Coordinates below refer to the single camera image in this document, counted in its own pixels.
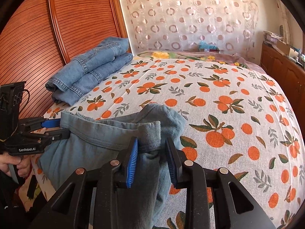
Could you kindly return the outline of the person's left hand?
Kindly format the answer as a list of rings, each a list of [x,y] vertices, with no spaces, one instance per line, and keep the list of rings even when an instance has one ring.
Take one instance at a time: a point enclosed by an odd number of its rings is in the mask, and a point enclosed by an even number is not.
[[[11,176],[9,165],[16,165],[18,175],[20,177],[26,177],[30,173],[31,155],[26,156],[11,156],[7,152],[0,155],[0,169],[3,173]]]

